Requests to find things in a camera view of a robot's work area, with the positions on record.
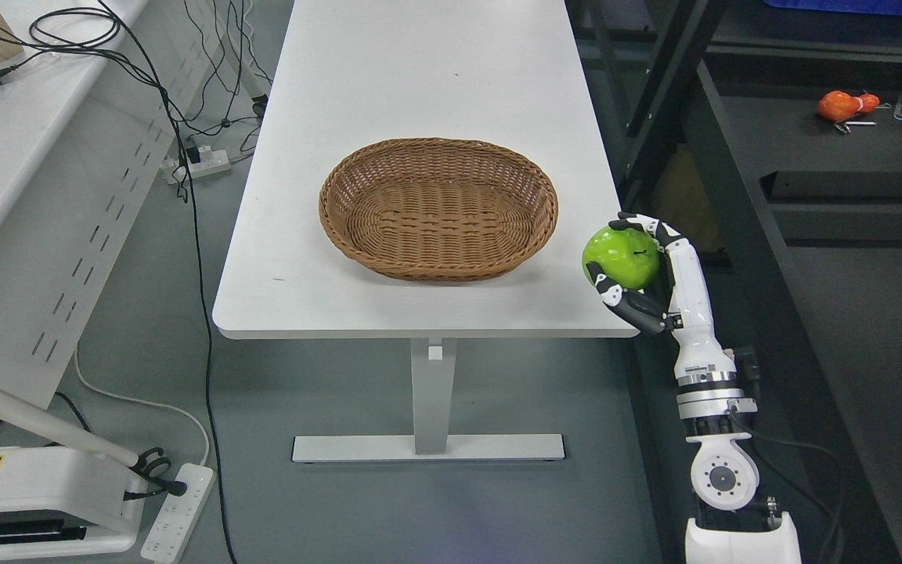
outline basket rim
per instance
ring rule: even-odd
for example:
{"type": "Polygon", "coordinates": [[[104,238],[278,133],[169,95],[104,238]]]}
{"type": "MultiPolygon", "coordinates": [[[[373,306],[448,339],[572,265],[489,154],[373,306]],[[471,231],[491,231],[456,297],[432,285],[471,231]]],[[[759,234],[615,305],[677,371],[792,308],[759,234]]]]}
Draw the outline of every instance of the basket rim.
{"type": "Polygon", "coordinates": [[[340,232],[337,231],[336,227],[334,227],[333,222],[330,221],[330,215],[328,213],[327,207],[329,204],[328,197],[330,195],[330,185],[335,182],[336,176],[346,170],[348,165],[351,163],[355,163],[355,161],[360,160],[360,158],[364,157],[365,154],[375,153],[376,150],[385,149],[385,147],[393,146],[416,146],[418,143],[433,143],[437,144],[437,146],[469,146],[470,149],[476,149],[476,147],[480,147],[480,149],[487,150],[491,154],[500,154],[501,157],[508,157],[512,161],[516,161],[519,164],[523,164],[524,168],[527,168],[527,172],[529,174],[536,176],[540,180],[540,185],[544,186],[544,189],[541,190],[542,193],[547,196],[547,202],[545,202],[545,208],[547,208],[547,214],[549,215],[548,225],[545,226],[540,233],[532,233],[532,239],[536,240],[535,244],[527,245],[523,247],[521,252],[512,254],[509,257],[503,258],[498,261],[484,263],[482,267],[484,269],[493,269],[495,272],[493,274],[483,276],[482,279],[486,278],[494,278],[496,276],[504,275],[505,273],[513,270],[518,265],[522,264],[522,262],[534,256],[535,253],[540,251],[545,244],[548,243],[548,239],[555,232],[556,224],[558,223],[558,196],[555,193],[555,186],[552,185],[551,179],[548,178],[548,175],[545,174],[544,171],[541,170],[541,167],[538,167],[537,164],[534,164],[533,161],[529,160],[528,157],[523,156],[523,154],[517,153],[515,150],[507,149],[504,146],[498,146],[498,144],[484,142],[484,140],[480,139],[449,139],[449,138],[397,138],[397,139],[384,139],[380,140],[380,142],[370,143],[366,146],[362,146],[361,149],[355,150],[354,153],[348,154],[347,157],[344,157],[343,160],[340,161],[336,167],[333,167],[333,170],[330,171],[330,174],[326,177],[326,181],[323,182],[322,189],[319,190],[319,222],[321,222],[323,229],[326,231],[326,235],[329,237],[330,242],[333,243],[333,246],[336,246],[345,256],[350,258],[351,260],[357,261],[358,264],[361,264],[365,268],[373,270],[379,274],[390,276],[394,278],[403,278],[405,276],[396,275],[390,272],[387,272],[384,267],[388,267],[390,269],[397,269],[402,272],[412,272],[414,270],[418,270],[420,272],[427,273],[440,273],[433,276],[434,279],[445,279],[448,281],[453,281],[455,277],[460,277],[462,280],[472,279],[477,280],[477,278],[473,278],[468,276],[467,273],[475,272],[475,267],[467,266],[467,265],[435,265],[435,264],[421,264],[412,261],[393,261],[386,260],[370,253],[366,253],[348,242],[348,240],[340,235],[340,232]],[[369,263],[373,263],[379,266],[378,268],[373,267],[369,264],[365,264],[365,261],[369,263]]]}

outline orange object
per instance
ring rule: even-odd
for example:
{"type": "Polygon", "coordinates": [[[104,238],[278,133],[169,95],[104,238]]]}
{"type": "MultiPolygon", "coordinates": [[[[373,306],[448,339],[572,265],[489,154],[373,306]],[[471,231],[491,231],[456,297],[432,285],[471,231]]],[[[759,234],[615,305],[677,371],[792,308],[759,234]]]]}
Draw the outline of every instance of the orange object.
{"type": "Polygon", "coordinates": [[[864,93],[862,96],[851,96],[841,90],[827,92],[817,105],[817,113],[830,121],[845,121],[858,114],[867,114],[879,106],[879,96],[864,93]]]}

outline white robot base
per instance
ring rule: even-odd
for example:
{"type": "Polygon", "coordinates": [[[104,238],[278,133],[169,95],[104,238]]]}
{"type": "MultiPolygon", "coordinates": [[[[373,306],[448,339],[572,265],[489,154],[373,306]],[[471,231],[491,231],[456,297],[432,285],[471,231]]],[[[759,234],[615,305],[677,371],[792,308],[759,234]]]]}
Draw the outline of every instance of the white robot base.
{"type": "Polygon", "coordinates": [[[122,552],[146,482],[113,458],[64,446],[0,449],[0,560],[122,552]]]}
{"type": "Polygon", "coordinates": [[[777,529],[759,533],[709,531],[688,519],[684,554],[687,564],[802,564],[796,525],[787,511],[777,529]]]}

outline wrench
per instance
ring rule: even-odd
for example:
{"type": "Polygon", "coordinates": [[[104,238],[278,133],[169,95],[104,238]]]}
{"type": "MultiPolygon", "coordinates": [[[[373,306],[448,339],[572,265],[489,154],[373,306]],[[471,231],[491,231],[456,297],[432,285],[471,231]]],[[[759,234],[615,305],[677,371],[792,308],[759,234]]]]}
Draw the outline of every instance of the wrench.
{"type": "Polygon", "coordinates": [[[893,118],[902,121],[902,94],[896,97],[896,106],[893,107],[893,118]]]}

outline table leg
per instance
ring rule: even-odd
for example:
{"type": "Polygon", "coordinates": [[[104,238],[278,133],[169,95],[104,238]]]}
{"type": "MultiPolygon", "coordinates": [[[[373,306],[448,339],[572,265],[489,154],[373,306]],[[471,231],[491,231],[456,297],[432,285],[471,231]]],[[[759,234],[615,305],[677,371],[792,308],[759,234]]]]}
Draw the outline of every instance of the table leg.
{"type": "Polygon", "coordinates": [[[410,339],[416,454],[447,450],[457,339],[410,339]]]}
{"type": "Polygon", "coordinates": [[[448,435],[457,339],[410,339],[413,434],[296,436],[290,459],[326,461],[554,461],[562,435],[448,435]]]}

